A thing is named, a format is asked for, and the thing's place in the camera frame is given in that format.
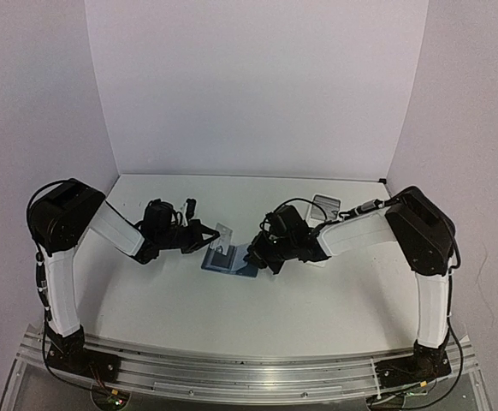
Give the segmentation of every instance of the white table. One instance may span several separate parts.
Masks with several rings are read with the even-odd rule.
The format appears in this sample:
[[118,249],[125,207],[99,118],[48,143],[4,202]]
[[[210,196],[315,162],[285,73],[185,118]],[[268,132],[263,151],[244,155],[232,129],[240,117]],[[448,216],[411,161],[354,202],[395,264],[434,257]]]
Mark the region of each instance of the white table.
[[[346,210],[388,194],[374,182],[226,176],[121,176],[109,202],[142,218],[155,198],[250,242],[267,211],[292,197],[331,194]],[[307,205],[294,203],[304,216]],[[330,259],[325,268],[288,261],[257,278],[202,271],[205,250],[164,251],[139,265],[90,232],[74,262],[79,314],[87,333],[143,346],[248,356],[351,355],[412,346],[417,286],[397,243]]]

